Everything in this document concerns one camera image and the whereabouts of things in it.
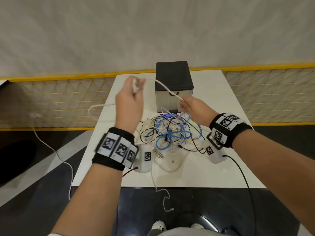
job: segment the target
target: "gray floor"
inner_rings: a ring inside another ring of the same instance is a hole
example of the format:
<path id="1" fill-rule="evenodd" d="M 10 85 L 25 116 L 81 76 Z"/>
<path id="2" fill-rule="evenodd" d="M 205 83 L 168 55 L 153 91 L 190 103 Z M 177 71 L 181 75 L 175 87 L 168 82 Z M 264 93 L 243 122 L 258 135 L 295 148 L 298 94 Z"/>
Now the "gray floor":
<path id="1" fill-rule="evenodd" d="M 315 126 L 294 127 L 255 127 L 255 130 L 282 143 L 289 148 L 314 158 Z M 0 137 L 16 141 L 21 136 L 31 137 L 29 133 L 0 132 Z M 40 137 L 48 144 L 58 147 L 72 140 L 80 132 L 41 132 Z M 37 152 L 37 159 L 43 159 L 50 150 Z M 76 172 L 85 148 L 68 159 Z M 49 234 L 56 220 L 68 203 L 67 193 L 70 185 L 69 166 L 61 164 L 50 173 L 32 184 L 22 193 L 0 207 L 1 236 L 45 236 Z M 123 188 L 118 206 L 118 235 L 146 235 L 155 220 L 162 219 L 168 228 L 187 226 L 198 222 L 200 215 L 206 216 L 219 230 L 235 227 L 241 236 L 253 235 L 252 208 L 247 189 L 211 188 L 189 189 L 171 188 L 169 202 L 176 211 L 163 212 L 161 199 L 163 193 L 155 193 L 153 188 Z M 253 190 L 258 218 L 258 234 L 296 236 L 298 220 L 285 206 L 266 189 Z M 228 229 L 230 235 L 237 235 Z"/>

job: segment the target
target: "hand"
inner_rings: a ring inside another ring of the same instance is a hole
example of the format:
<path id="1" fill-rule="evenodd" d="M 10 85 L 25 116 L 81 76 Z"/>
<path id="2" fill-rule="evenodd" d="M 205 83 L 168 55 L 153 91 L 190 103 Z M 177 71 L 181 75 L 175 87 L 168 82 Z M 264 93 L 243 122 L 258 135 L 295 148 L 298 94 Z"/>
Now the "hand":
<path id="1" fill-rule="evenodd" d="M 205 104 L 201 99 L 184 96 L 184 101 L 179 105 L 191 115 L 191 118 L 198 124 L 209 127 L 212 120 L 218 115 L 216 111 Z"/>
<path id="2" fill-rule="evenodd" d="M 141 121 L 143 114 L 143 86 L 145 79 L 139 79 L 140 86 L 136 94 L 132 92 L 132 80 L 137 77 L 129 76 L 121 91 L 116 95 L 115 127 L 133 134 Z"/>

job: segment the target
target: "metal connector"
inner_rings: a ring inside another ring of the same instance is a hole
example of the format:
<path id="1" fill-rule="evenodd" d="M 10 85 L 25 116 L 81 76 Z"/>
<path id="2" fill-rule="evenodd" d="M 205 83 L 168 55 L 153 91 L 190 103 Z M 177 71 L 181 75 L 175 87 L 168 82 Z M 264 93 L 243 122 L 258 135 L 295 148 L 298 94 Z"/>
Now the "metal connector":
<path id="1" fill-rule="evenodd" d="M 153 152 L 157 155 L 158 158 L 164 158 L 164 156 L 156 148 L 153 148 Z"/>

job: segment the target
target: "white table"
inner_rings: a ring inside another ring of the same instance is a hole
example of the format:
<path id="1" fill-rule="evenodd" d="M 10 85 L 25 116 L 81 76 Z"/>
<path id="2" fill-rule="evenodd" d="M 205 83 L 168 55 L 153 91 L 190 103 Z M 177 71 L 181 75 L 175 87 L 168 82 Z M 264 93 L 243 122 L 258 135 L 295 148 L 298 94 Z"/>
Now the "white table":
<path id="1" fill-rule="evenodd" d="M 222 71 L 204 70 L 191 71 L 190 73 L 194 84 L 194 97 L 202 99 L 219 113 L 231 112 L 249 123 L 248 118 L 222 74 Z M 108 95 L 106 105 L 115 103 L 115 96 L 121 90 L 128 76 L 129 75 L 117 75 Z M 136 76 L 139 78 L 155 79 L 155 73 L 138 74 Z M 145 84 L 143 119 L 158 115 L 154 86 L 154 81 L 147 81 Z M 103 134 L 107 132 L 110 127 L 114 126 L 115 115 L 115 105 L 104 106 L 72 186 L 78 186 L 83 180 L 92 164 L 94 149 L 97 143 Z M 265 188 L 233 149 L 226 148 L 226 153 L 234 158 L 240 165 L 250 187 Z M 175 172 L 167 173 L 156 164 L 153 164 L 152 169 L 154 180 L 158 187 L 246 187 L 240 170 L 231 159 L 214 165 L 206 156 L 200 153 L 189 153 L 182 166 Z M 123 178 L 122 186 L 153 187 L 154 185 L 150 173 L 137 173 L 132 171 Z"/>

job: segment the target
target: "white sneaker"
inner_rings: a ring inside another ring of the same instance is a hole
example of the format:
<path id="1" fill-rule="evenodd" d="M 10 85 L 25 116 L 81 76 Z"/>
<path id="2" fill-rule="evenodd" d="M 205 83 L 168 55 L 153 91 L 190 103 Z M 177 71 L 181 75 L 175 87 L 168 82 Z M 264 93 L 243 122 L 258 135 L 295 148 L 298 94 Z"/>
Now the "white sneaker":
<path id="1" fill-rule="evenodd" d="M 204 227 L 201 224 L 193 224 L 192 226 L 190 226 L 191 228 L 196 228 L 196 229 L 204 229 Z"/>
<path id="2" fill-rule="evenodd" d="M 162 230 L 163 232 L 166 231 L 166 226 L 165 226 L 165 223 L 161 220 L 159 221 L 156 221 L 153 225 L 152 225 L 152 228 L 151 229 L 159 229 L 159 230 Z"/>

